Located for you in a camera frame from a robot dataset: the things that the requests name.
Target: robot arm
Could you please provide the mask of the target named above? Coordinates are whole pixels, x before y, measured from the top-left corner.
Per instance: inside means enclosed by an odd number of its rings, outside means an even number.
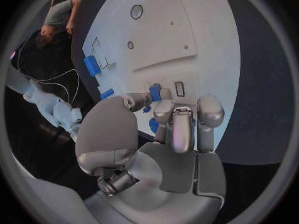
[[[63,127],[72,134],[78,129],[82,119],[79,108],[72,108],[55,94],[44,92],[37,82],[26,78],[12,65],[8,71],[6,85],[22,94],[26,101],[36,104],[40,114],[54,127]]]

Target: blue block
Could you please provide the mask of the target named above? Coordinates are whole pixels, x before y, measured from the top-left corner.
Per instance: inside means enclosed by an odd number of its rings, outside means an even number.
[[[149,91],[152,96],[152,101],[160,101],[161,100],[160,90],[161,90],[160,84],[154,84],[149,88]]]
[[[160,124],[154,118],[152,118],[149,121],[149,126],[150,126],[150,129],[153,131],[153,133],[157,133]]]
[[[114,90],[113,89],[109,89],[107,91],[105,91],[104,93],[101,94],[101,99],[103,100],[104,98],[107,98],[108,96],[114,94]]]
[[[143,113],[147,113],[147,112],[149,112],[151,110],[151,106],[145,106],[144,108],[143,108]]]
[[[96,58],[94,56],[85,57],[83,61],[85,63],[85,66],[90,76],[95,76],[96,74],[101,72],[98,63],[96,61]]]

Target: man's arm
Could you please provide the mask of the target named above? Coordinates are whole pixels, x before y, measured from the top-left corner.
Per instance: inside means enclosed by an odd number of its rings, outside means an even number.
[[[74,30],[74,20],[77,15],[81,0],[71,0],[72,3],[72,11],[70,19],[66,25],[67,33],[72,34]]]

